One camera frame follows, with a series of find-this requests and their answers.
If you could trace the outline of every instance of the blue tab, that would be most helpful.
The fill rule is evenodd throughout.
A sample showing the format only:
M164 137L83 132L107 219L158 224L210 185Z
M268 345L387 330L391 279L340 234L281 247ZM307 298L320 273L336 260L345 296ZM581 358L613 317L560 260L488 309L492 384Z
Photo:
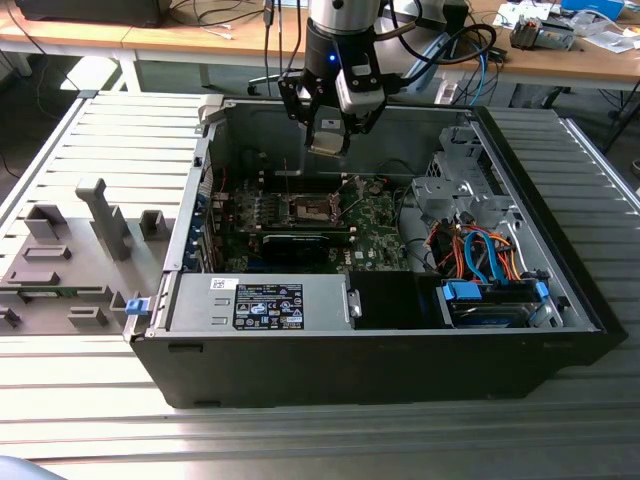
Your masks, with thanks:
M456 291L458 300L482 300L480 287L473 282L453 282L453 289Z
M540 295L540 298L542 300L544 300L545 298L547 298L549 296L549 289L542 282L536 283L536 290L538 291L538 295Z
M149 305L151 304L150 298L134 298L127 302L127 306L124 307L124 311L127 315L147 315L151 312Z
M456 298L456 294L451 288L451 284L449 283L442 287L442 292L444 293L445 300L453 300L454 298Z
M445 300L482 300L480 287L473 282L448 282L442 290Z

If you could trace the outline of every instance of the barcode sticker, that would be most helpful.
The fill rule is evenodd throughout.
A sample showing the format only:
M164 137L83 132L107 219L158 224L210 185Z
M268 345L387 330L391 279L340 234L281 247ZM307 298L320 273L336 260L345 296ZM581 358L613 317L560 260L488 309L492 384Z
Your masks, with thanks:
M212 278L211 290L235 290L240 283L239 278Z

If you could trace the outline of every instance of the gray plastic part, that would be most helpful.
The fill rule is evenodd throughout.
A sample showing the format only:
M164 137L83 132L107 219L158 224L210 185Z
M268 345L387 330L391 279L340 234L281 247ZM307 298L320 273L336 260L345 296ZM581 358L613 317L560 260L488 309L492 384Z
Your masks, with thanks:
M104 327L109 324L100 307L71 307L67 318L76 328Z
M162 210L145 210L138 224L145 242L169 240L171 237Z
M38 242L47 243L58 239L54 226L66 221L55 205L35 205L24 223Z
M27 262L69 260L71 250L66 245L29 247L22 254Z
M167 219L173 227L173 220ZM109 310L113 292L120 292L125 300L136 296L148 297L158 292L162 276L162 262L167 252L168 242L145 242L138 227L138 219L128 221L131 236L124 239L131 249L131 256L124 262L114 262L107 249L93 233L89 219L69 218L66 225L55 227L59 240L54 245L67 246L72 252L66 261L27 261L23 253L31 247L41 245L29 235L7 272L55 271L60 276L56 286L37 288L17 286L8 283L5 275L0 285L6 288L0 292L0 305L11 307L22 319L18 328L5 329L3 335L74 335L78 330L69 322L67 315L71 307L99 306L107 317L109 325L95 329L99 335L122 332L116 313ZM72 289L76 294L64 296L55 292Z
M122 326L127 323L128 315L125 312L126 306L127 302L122 297L122 294L120 292L114 293L113 298L111 299L111 303L109 304L109 310L111 310L115 319Z
M104 190L107 185L102 178L98 179L82 179L76 186L77 197L86 202L91 215L95 221L95 227L100 233L111 258L116 261L123 261L129 258L130 251L124 243L122 224L124 221L122 214L118 217L113 216L113 211L104 198Z
M20 317L10 308L0 307L0 325L5 324L16 328L20 323Z
M58 285L60 277L56 272L13 272L7 283L11 285Z
M122 215L122 210L120 210L120 207L118 205L111 207L111 218L113 219L114 228L118 229L120 235L122 235L123 237L128 237L131 235L129 225L127 225L127 222ZM89 223L91 224L91 228L93 228L96 237L102 238L100 230L98 230L98 228L96 227L96 222L94 220L90 220Z
M78 290L78 297L85 302L108 302L113 293L108 285L102 287L87 287L86 290Z
M17 305L25 305L26 303L29 302L29 298L23 297L22 295L20 295L17 290L15 291L10 290L6 292L0 292L0 302L17 304Z

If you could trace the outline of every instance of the warning label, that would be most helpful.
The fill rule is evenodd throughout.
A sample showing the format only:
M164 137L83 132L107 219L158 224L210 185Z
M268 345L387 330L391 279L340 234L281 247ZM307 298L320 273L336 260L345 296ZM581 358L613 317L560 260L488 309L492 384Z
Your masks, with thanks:
M302 285L238 285L236 330L302 330Z

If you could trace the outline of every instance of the computer case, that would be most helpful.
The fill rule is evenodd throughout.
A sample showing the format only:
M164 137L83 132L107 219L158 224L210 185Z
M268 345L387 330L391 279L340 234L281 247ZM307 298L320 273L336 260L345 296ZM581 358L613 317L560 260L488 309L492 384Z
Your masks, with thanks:
M157 27L171 0L16 0L27 20L74 20Z

